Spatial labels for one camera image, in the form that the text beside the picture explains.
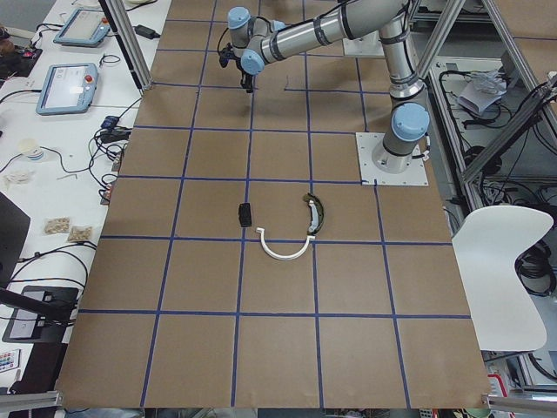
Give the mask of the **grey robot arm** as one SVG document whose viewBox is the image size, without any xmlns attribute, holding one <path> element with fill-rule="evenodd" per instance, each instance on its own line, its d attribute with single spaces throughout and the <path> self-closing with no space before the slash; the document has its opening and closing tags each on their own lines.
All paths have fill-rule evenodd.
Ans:
<svg viewBox="0 0 557 418">
<path fill-rule="evenodd" d="M 390 122 L 381 143 L 372 153 L 382 171 L 400 174 L 413 159 L 414 147 L 425 137 L 430 125 L 426 108 L 426 84 L 413 61 L 410 30 L 401 13 L 379 30 L 389 72 L 392 103 Z"/>
<path fill-rule="evenodd" d="M 316 17 L 290 25 L 234 7 L 227 17 L 230 42 L 218 52 L 219 64 L 225 68 L 234 62 L 242 74 L 242 87 L 251 93 L 253 79 L 269 64 L 377 31 L 389 71 L 390 95 L 397 100 L 409 99 L 423 89 L 409 45 L 412 4 L 343 1 Z"/>
</svg>

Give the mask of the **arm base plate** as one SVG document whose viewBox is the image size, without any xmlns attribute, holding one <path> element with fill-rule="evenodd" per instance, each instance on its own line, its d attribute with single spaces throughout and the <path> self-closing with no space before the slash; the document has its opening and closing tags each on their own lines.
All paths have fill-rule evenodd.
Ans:
<svg viewBox="0 0 557 418">
<path fill-rule="evenodd" d="M 427 152 L 414 146 L 410 155 L 399 157 L 384 147 L 382 132 L 356 132 L 356 149 L 362 185 L 429 186 Z"/>
</svg>

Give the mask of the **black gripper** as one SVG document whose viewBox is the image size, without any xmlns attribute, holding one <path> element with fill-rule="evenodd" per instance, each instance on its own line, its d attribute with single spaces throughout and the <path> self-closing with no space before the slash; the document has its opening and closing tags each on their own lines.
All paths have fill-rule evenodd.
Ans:
<svg viewBox="0 0 557 418">
<path fill-rule="evenodd" d="M 245 91 L 247 93 L 253 93 L 253 79 L 254 79 L 253 75 L 245 71 L 241 71 L 240 85 L 242 87 L 246 87 Z"/>
</svg>

